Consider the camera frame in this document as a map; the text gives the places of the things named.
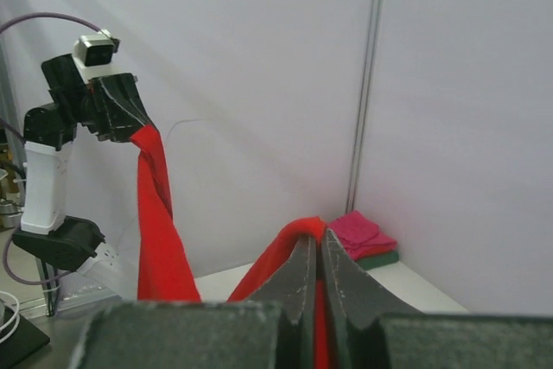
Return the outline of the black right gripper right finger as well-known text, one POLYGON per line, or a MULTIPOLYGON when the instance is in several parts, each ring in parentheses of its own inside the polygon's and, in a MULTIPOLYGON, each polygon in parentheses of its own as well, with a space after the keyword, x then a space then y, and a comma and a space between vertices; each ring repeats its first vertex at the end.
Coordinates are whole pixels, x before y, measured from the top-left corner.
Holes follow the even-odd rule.
POLYGON ((378 318, 386 313, 416 315, 419 311, 360 268, 330 229, 321 240, 321 266, 330 366, 391 368, 378 318))

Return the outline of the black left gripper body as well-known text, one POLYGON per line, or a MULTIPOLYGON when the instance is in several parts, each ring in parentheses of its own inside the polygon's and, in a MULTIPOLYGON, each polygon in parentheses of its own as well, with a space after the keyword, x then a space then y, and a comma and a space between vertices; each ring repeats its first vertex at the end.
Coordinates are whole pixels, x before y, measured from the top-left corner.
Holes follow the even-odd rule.
POLYGON ((97 133, 92 89, 83 80, 73 57, 64 54, 46 60, 42 62, 41 70, 52 99, 43 111, 41 140, 44 143, 68 143, 76 137, 78 124, 97 133))

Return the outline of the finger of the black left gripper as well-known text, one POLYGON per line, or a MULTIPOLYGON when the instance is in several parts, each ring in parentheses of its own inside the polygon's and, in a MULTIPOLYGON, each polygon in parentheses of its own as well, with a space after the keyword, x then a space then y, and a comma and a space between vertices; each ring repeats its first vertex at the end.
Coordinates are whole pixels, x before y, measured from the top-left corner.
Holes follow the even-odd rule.
POLYGON ((132 73, 117 73, 99 79, 106 115, 113 127, 139 130, 152 124, 132 73))
POLYGON ((93 81, 92 102, 99 141, 128 143, 143 127, 143 104, 134 81, 93 81))

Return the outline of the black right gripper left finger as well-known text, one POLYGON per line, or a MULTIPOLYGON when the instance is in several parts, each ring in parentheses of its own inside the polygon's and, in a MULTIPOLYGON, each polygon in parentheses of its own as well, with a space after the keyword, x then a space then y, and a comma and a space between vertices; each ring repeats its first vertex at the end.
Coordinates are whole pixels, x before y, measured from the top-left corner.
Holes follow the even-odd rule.
POLYGON ((316 241, 302 235, 284 263, 250 301, 280 306, 277 328, 276 367, 312 368, 315 363, 316 241))

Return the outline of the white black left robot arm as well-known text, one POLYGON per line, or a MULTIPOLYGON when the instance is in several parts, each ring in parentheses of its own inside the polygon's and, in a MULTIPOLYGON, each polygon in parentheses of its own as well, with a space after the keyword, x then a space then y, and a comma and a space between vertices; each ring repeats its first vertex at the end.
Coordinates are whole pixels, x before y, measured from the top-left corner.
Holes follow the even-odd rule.
POLYGON ((26 196, 16 246, 56 269, 89 277, 125 300, 137 299, 138 268, 122 258, 97 224, 67 214, 67 173, 77 130, 100 142, 128 143, 151 123, 136 79, 110 58, 65 54, 41 70, 51 102, 27 111, 23 124, 26 196))

